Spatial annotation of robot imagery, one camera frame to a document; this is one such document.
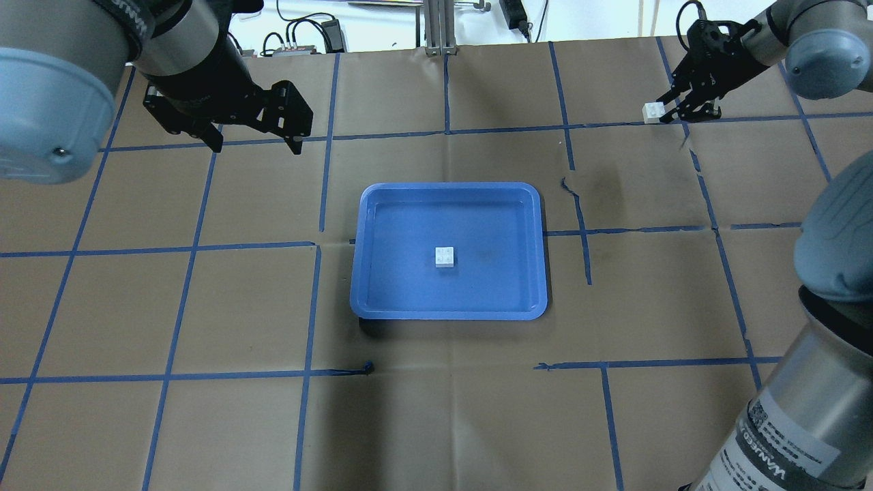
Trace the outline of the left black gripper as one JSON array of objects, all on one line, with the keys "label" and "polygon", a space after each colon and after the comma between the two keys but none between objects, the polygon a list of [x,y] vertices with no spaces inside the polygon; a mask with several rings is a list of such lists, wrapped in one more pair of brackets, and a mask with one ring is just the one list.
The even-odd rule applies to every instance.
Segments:
[{"label": "left black gripper", "polygon": [[180,74],[145,74],[143,106],[166,133],[185,133],[222,151],[221,131],[212,124],[246,125],[279,136],[301,155],[311,136],[314,112],[293,82],[280,80],[269,91],[254,83],[232,41],[218,41],[199,64]]}]

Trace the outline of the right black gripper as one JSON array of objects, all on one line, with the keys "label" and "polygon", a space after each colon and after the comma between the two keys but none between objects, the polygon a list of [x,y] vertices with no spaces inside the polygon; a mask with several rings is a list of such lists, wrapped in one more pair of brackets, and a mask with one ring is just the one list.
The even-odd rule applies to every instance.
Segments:
[{"label": "right black gripper", "polygon": [[672,73],[670,89],[657,98],[664,105],[675,103],[673,109],[665,109],[660,122],[720,120],[723,97],[767,69],[742,43],[746,34],[760,30],[757,20],[742,25],[734,21],[694,21],[686,35],[686,54]]}]

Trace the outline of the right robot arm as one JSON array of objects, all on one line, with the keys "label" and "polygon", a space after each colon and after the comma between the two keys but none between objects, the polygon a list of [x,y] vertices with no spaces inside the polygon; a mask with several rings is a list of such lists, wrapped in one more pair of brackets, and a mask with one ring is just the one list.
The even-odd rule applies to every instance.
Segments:
[{"label": "right robot arm", "polygon": [[[871,91],[869,1],[776,1],[743,24],[698,18],[658,98],[662,123],[717,120],[720,102],[777,62],[799,97]],[[863,490],[871,475],[872,170],[827,184],[794,248],[807,324],[686,490]]]}]

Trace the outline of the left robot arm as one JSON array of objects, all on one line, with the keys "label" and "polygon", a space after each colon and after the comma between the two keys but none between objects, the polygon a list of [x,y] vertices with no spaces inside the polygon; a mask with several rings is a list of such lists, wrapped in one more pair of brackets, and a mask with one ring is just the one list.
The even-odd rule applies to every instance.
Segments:
[{"label": "left robot arm", "polygon": [[273,134],[300,153],[314,113],[287,80],[259,87],[230,37],[261,1],[3,1],[4,180],[68,183],[91,168],[133,65],[144,106],[169,134],[222,149],[218,125]]}]

